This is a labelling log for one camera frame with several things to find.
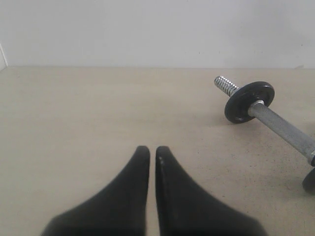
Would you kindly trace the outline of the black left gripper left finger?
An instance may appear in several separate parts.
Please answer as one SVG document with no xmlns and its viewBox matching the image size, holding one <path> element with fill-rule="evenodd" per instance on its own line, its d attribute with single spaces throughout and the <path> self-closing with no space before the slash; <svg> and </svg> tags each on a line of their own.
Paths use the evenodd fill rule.
<svg viewBox="0 0 315 236">
<path fill-rule="evenodd" d="M 150 151 L 138 146 L 121 172 L 100 192 L 55 216 L 43 236 L 144 236 Z"/>
</svg>

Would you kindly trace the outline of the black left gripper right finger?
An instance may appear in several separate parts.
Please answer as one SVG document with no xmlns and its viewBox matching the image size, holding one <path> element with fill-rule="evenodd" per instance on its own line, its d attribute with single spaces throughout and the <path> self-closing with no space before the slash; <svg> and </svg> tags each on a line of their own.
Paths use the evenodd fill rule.
<svg viewBox="0 0 315 236">
<path fill-rule="evenodd" d="M 162 236 L 265 236 L 254 218 L 199 186 L 167 146 L 156 149 L 156 201 Z"/>
</svg>

